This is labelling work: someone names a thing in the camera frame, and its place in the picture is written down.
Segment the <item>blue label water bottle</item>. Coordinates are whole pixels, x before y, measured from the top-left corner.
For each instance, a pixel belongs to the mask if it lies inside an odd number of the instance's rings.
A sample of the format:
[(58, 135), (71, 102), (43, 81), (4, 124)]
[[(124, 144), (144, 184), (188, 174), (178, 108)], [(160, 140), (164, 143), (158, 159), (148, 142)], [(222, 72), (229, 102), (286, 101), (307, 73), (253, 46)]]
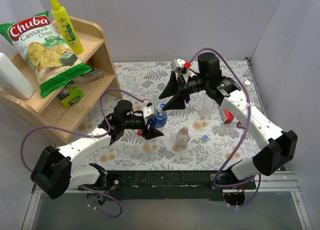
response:
[(168, 113), (163, 110), (165, 107), (164, 103), (160, 103), (157, 107), (156, 116), (150, 120), (150, 123), (158, 130), (165, 127), (168, 119)]

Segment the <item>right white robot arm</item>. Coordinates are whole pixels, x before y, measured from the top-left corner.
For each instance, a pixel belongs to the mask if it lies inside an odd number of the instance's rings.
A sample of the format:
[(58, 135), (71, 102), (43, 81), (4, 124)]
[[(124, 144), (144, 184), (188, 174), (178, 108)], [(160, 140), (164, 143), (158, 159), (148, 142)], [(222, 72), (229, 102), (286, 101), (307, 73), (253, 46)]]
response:
[(270, 176), (295, 154), (298, 136), (293, 130), (284, 131), (272, 123), (249, 100), (240, 80), (222, 74), (220, 60), (212, 52), (197, 57), (198, 72), (190, 69), (190, 62), (174, 59), (171, 75), (159, 98), (170, 98), (163, 110), (183, 110), (190, 95), (205, 91), (220, 107), (230, 112), (250, 133), (260, 152), (231, 165), (223, 175), (213, 179), (216, 188), (237, 189), (256, 175)]

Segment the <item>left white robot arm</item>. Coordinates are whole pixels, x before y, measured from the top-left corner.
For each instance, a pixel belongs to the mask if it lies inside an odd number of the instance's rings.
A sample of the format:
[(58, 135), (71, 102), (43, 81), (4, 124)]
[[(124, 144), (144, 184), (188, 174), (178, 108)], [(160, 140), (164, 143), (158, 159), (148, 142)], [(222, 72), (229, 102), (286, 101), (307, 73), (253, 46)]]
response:
[(148, 101), (144, 101), (141, 110), (133, 111), (130, 101), (120, 100), (113, 112), (88, 137), (81, 137), (58, 148), (46, 147), (30, 179), (51, 199), (59, 198), (69, 188), (79, 188), (82, 185), (98, 191), (105, 189), (107, 170), (97, 163), (85, 166), (78, 164), (95, 151), (115, 143), (124, 135), (125, 130), (141, 130), (141, 135), (146, 140), (162, 137), (164, 134), (151, 123), (156, 115), (156, 108)]

